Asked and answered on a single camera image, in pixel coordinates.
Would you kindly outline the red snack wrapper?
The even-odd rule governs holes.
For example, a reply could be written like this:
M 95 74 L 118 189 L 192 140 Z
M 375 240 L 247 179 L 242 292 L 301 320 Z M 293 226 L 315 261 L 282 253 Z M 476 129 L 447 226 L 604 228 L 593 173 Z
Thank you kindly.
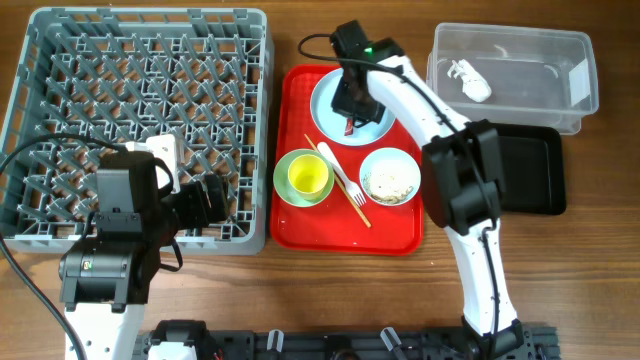
M 345 136 L 351 136 L 354 132 L 354 121 L 351 118 L 347 119 L 346 127 L 345 127 Z

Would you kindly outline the light blue plate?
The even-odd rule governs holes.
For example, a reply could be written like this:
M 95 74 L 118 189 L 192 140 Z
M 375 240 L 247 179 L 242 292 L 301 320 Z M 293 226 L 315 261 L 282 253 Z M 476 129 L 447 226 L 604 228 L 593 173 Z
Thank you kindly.
M 368 123 L 355 128 L 351 135 L 345 135 L 347 118 L 335 113 L 331 107 L 342 73 L 341 68 L 333 70 L 316 84 L 310 100 L 313 121 L 326 137 L 336 143 L 352 147 L 372 144 L 392 128 L 395 117 L 386 110 L 379 123 Z

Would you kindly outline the light blue small bowl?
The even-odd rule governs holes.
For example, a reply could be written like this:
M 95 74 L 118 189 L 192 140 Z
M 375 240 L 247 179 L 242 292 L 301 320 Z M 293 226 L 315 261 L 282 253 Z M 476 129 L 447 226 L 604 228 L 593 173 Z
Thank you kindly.
M 383 206 L 400 206 L 418 193 L 420 168 L 416 160 L 398 148 L 374 150 L 359 169 L 360 184 L 368 198 Z

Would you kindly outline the yellow cup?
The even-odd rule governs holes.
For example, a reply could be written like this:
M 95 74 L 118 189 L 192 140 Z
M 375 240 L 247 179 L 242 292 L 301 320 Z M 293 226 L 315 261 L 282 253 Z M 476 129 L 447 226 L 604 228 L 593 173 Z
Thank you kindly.
M 328 166 L 314 154 L 297 156 L 289 165 L 287 175 L 295 192 L 309 201 L 319 198 L 329 182 Z

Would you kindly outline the green bowl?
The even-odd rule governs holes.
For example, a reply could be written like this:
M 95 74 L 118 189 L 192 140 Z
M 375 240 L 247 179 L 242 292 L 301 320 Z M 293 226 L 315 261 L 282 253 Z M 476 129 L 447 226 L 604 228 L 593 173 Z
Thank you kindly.
M 319 198 L 311 201 L 300 197 L 288 181 L 287 173 L 289 165 L 297 156 L 303 154 L 319 155 L 325 161 L 329 169 L 329 182 L 327 186 Z M 277 194 L 282 200 L 292 206 L 306 208 L 319 204 L 329 195 L 334 185 L 334 174 L 329 162 L 322 155 L 310 149 L 297 149 L 287 153 L 277 162 L 273 175 L 273 183 Z

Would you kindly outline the white plastic fork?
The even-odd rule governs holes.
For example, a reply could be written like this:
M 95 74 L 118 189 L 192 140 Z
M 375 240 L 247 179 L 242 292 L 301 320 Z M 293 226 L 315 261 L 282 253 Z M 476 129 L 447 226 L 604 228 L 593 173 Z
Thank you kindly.
M 341 179 L 345 187 L 345 190 L 347 191 L 350 198 L 356 203 L 357 206 L 364 205 L 366 203 L 366 199 L 363 191 L 355 182 L 351 181 L 347 177 L 346 173 L 342 169 L 342 166 L 340 165 L 333 151 L 330 149 L 329 145 L 325 142 L 320 142 L 317 145 L 317 149 L 319 150 L 320 154 L 323 155 L 331 163 L 334 169 L 334 172 Z

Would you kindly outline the rice and peanut shells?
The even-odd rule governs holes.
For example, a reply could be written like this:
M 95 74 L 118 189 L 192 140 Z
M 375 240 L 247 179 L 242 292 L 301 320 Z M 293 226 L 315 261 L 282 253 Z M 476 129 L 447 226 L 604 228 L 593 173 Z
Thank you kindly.
M 374 200 L 387 205 L 404 202 L 414 190 L 414 186 L 407 180 L 385 172 L 367 174 L 364 177 L 364 187 Z

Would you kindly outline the white napkin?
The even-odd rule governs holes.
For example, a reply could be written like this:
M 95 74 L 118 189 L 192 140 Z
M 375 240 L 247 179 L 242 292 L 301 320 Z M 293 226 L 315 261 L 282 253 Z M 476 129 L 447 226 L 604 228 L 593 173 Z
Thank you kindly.
M 453 60 L 447 76 L 461 79 L 462 92 L 476 103 L 482 103 L 492 95 L 492 89 L 486 79 L 467 60 Z

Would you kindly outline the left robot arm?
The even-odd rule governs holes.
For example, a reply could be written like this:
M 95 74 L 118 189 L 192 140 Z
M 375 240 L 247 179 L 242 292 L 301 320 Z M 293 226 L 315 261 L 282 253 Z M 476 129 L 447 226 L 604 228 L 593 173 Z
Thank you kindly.
M 205 228 L 229 215 L 229 184 L 217 174 L 203 181 L 159 186 L 167 165 L 149 152 L 103 157 L 97 170 L 99 208 L 83 234 L 61 258 L 60 299 L 71 327 L 68 359 L 129 359 L 141 328 L 150 283 L 165 269 L 160 251 L 176 248 L 181 230 Z

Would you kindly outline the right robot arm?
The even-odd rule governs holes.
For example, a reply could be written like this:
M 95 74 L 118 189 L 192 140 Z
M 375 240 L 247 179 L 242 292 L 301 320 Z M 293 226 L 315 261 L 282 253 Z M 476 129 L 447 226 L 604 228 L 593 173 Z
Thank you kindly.
M 424 205 L 452 245 L 463 285 L 465 353 L 497 359 L 523 345 L 522 325 L 506 287 L 500 254 L 506 191 L 499 135 L 441 100 L 392 39 L 370 41 L 358 21 L 329 37 L 343 69 L 340 110 L 369 119 L 389 110 L 422 151 Z

